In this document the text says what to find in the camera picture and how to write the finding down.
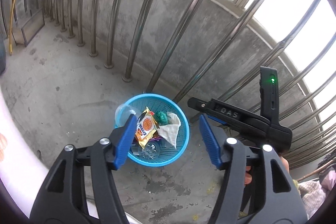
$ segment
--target concrete wall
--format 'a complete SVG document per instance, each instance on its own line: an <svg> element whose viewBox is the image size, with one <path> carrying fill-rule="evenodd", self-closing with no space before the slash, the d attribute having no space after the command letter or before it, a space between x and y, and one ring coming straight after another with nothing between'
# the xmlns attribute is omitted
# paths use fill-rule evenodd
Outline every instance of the concrete wall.
<svg viewBox="0 0 336 224"><path fill-rule="evenodd" d="M154 72L179 19L190 1L153 1L137 51L135 62L138 65L150 73ZM121 1L114 49L125 56L128 56L129 53L142 2L143 0ZM75 25L77 24L77 3L78 0L73 0L73 20ZM107 43L112 3L113 0L99 0L97 38L105 44ZM18 17L20 17L23 11L23 0L17 0L16 6ZM33 9L35 6L35 0L28 0L29 8ZM92 0L84 0L83 28L84 31L88 32L91 29L91 7ZM67 15L67 0L64 0L64 10L65 15ZM161 79L176 88L176 90L182 88L229 31L235 20L236 17L232 13L221 8L214 1L204 0L164 69ZM88 35L84 36L84 40L86 43L90 43ZM269 46L250 28L245 27L217 63L188 95L205 100L217 98L243 77L269 51ZM280 86L292 77L280 59L273 61L270 66L278 70ZM164 90L154 89L154 92L164 94ZM301 98L303 98L302 91L296 85L280 97L280 112ZM247 109L259 100L259 77L257 77L229 99L228 102ZM310 112L311 109L307 104L293 115L282 120L281 124L289 126ZM307 128L311 128L314 124L315 120L307 122L296 129L294 135L306 131Z"/></svg>

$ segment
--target floor stain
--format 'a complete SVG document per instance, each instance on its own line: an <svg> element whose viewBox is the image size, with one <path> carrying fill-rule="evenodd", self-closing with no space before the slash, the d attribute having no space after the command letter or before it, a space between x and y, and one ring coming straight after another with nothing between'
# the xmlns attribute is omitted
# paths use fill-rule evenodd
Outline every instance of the floor stain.
<svg viewBox="0 0 336 224"><path fill-rule="evenodd" d="M167 174L166 172L162 172L162 176L166 178L166 181L154 181L144 175L147 180L146 191L151 193L161 193L165 191L169 191L168 188L173 188L176 191L178 196L182 195L190 195L191 190L188 187L185 187L181 184L175 183L173 180L173 176Z"/></svg>
<svg viewBox="0 0 336 224"><path fill-rule="evenodd" d="M6 105L9 109L9 112L11 113L16 102L17 102L17 98L15 96L15 94L13 92L9 92L7 90L7 99L5 99Z"/></svg>
<svg viewBox="0 0 336 224"><path fill-rule="evenodd" d="M41 65L44 65L46 61L47 61L47 60L46 60L45 58L41 58L39 63L40 63Z"/></svg>
<svg viewBox="0 0 336 224"><path fill-rule="evenodd" d="M163 218L175 213L177 210L182 209L182 205L174 205L173 203L169 203L168 205L164 206L163 208L160 208L155 212L155 210L152 210L152 217L149 218L149 222L151 223L158 223Z"/></svg>
<svg viewBox="0 0 336 224"><path fill-rule="evenodd" d="M210 183L210 186L209 186L209 188L207 189L207 194L208 194L208 195L212 194L212 193L214 192L216 186L217 186L216 183L213 183L213 182Z"/></svg>
<svg viewBox="0 0 336 224"><path fill-rule="evenodd" d="M36 49L35 49L35 48L32 49L32 50L29 52L30 55L33 55L34 53L36 53Z"/></svg>
<svg viewBox="0 0 336 224"><path fill-rule="evenodd" d="M198 215L193 215L193 221L197 221L199 219Z"/></svg>
<svg viewBox="0 0 336 224"><path fill-rule="evenodd" d="M64 114L64 111L63 111L63 109L61 108L60 105L57 105L57 108L58 108L58 113L59 113L60 115Z"/></svg>
<svg viewBox="0 0 336 224"><path fill-rule="evenodd" d="M58 42L58 43L62 43L62 42L65 42L65 43L69 43L69 40L66 39L63 35L61 34L57 34L54 39L53 39L54 42Z"/></svg>

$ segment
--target white tissue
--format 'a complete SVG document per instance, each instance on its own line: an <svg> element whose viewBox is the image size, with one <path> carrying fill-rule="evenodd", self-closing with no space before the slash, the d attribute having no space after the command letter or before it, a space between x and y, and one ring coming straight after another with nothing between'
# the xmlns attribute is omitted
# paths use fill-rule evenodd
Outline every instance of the white tissue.
<svg viewBox="0 0 336 224"><path fill-rule="evenodd" d="M179 117L172 112L167 112L167 118L169 124L160 126L160 128L157 129L157 133L176 149L176 139L181 121Z"/></svg>

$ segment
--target metal screw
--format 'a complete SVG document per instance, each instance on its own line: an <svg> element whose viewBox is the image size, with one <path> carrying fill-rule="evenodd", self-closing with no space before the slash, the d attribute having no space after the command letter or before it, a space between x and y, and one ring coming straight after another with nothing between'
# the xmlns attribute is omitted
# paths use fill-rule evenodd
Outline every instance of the metal screw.
<svg viewBox="0 0 336 224"><path fill-rule="evenodd" d="M271 152L273 150L273 148L269 145L269 144L264 144L262 146L263 150L265 150L266 152Z"/></svg>
<svg viewBox="0 0 336 224"><path fill-rule="evenodd" d="M229 143L229 144L236 144L237 140L235 138L227 138L226 142Z"/></svg>
<svg viewBox="0 0 336 224"><path fill-rule="evenodd" d="M64 147L64 150L69 152L69 151L73 150L73 148L74 148L74 146L72 144L68 144Z"/></svg>
<svg viewBox="0 0 336 224"><path fill-rule="evenodd" d="M99 143L102 145L109 144L110 140L108 138L102 138L99 140Z"/></svg>

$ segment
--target blue gripper pad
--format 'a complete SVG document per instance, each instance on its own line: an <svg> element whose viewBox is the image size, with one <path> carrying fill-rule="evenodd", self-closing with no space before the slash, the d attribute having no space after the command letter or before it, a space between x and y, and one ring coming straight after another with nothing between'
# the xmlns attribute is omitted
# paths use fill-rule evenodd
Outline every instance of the blue gripper pad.
<svg viewBox="0 0 336 224"><path fill-rule="evenodd" d="M222 165L221 147L219 146L204 114L199 118L199 130L203 137L211 163L219 169Z"/></svg>
<svg viewBox="0 0 336 224"><path fill-rule="evenodd" d="M113 131L121 129L123 130L123 133L121 133L120 139L115 147L114 166L116 170L118 170L127 159L127 154L132 145L135 131L137 129L137 117L135 115L130 115L123 127L116 128Z"/></svg>
<svg viewBox="0 0 336 224"><path fill-rule="evenodd" d="M210 118L210 119L212 119L212 120L214 120L214 121L216 121L216 122L219 122L219 123L221 123L221 124L226 124L226 122L224 122L224 121L222 121L222 120L220 120L220 119L218 119L218 118L216 118L216 117L214 117L214 116L210 116L210 115L208 115L208 118Z"/></svg>

